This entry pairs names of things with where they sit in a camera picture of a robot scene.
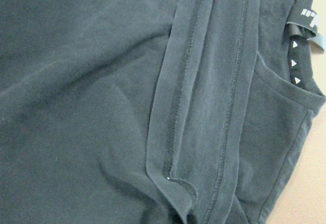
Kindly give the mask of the black t-shirt with logo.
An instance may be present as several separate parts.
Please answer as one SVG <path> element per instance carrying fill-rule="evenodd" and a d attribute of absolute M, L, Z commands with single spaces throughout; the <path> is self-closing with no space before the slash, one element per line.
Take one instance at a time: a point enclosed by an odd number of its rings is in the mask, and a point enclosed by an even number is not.
<path fill-rule="evenodd" d="M 1 0 L 1 223 L 265 223 L 325 104 L 313 0 Z"/>

